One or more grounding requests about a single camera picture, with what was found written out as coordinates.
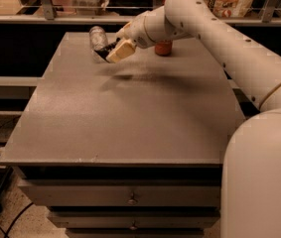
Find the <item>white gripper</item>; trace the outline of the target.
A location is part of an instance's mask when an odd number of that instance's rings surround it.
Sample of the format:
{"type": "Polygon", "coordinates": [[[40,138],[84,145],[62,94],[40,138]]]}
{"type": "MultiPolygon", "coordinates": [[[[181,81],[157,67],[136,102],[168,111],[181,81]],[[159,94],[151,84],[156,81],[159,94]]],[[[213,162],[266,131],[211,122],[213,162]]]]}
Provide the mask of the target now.
{"type": "Polygon", "coordinates": [[[145,27],[147,16],[147,12],[136,16],[116,33],[115,37],[119,41],[109,45],[109,54],[106,56],[108,62],[118,63],[130,57],[135,53],[136,46],[141,49],[147,49],[154,45],[145,27]]]}

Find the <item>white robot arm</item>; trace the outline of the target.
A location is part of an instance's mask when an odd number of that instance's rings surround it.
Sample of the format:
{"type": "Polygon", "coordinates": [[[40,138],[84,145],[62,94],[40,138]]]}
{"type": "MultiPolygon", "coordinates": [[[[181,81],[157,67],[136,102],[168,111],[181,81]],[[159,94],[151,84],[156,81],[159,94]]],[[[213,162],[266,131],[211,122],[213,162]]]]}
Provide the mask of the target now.
{"type": "Polygon", "coordinates": [[[124,26],[106,58],[118,62],[183,36],[198,39],[258,111],[223,156],[220,237],[281,238],[281,57],[221,21],[204,0],[166,0],[124,26]]]}

